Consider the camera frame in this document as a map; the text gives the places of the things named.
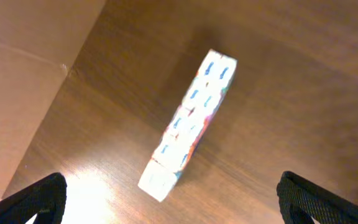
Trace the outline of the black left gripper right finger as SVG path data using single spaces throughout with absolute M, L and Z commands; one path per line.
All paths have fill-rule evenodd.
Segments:
M 358 206 L 291 171 L 277 185 L 280 213 L 286 224 L 358 224 Z

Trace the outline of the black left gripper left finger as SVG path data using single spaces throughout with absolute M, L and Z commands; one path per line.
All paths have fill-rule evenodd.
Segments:
M 0 201 L 0 223 L 61 224 L 67 200 L 67 182 L 55 172 Z

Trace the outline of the tissue pack multipack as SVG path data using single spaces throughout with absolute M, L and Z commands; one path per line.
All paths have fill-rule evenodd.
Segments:
M 138 183 L 158 202 L 181 177 L 227 93 L 236 67 L 237 59 L 213 49 L 203 59 Z

